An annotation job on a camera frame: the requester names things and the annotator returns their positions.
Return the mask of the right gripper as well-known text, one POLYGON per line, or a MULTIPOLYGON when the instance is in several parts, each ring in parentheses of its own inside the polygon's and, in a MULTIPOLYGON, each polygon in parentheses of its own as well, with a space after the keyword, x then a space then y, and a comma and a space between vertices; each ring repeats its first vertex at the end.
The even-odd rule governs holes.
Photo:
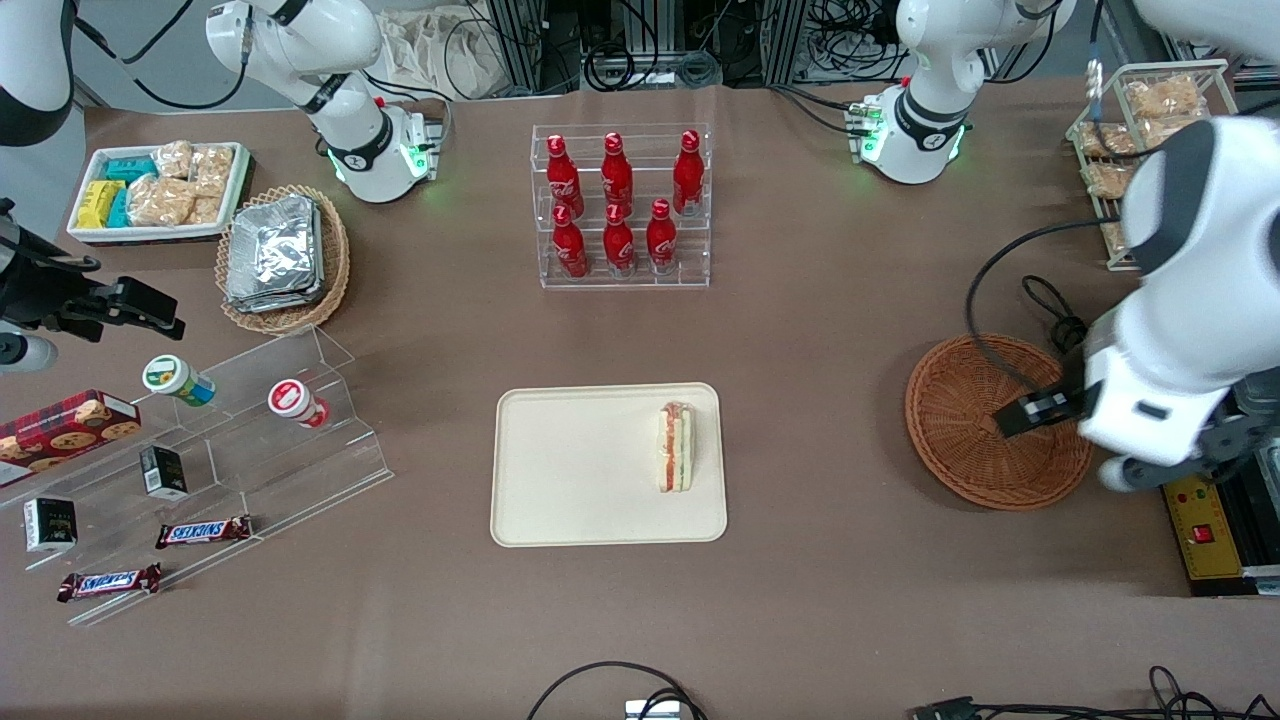
POLYGON ((118 279, 118 306, 111 290, 90 277, 101 268, 91 256, 73 258, 18 224, 10 199, 1 201, 3 320, 20 329, 45 328, 99 342, 108 325, 132 325, 173 341, 186 337, 177 301, 136 278, 118 279))

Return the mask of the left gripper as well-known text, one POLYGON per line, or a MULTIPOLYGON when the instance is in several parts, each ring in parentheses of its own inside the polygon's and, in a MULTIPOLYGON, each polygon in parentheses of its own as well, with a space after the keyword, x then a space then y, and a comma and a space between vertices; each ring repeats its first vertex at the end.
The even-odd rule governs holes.
MULTIPOLYGON (((1085 342, 1091 397, 1080 434, 1158 466, 1192 455, 1210 414, 1251 374, 1277 366, 1275 290, 1234 290, 1208 300, 1137 290, 1106 313, 1085 342)), ((1082 386, 1055 384, 995 413, 1005 438, 1073 420, 1082 386)))

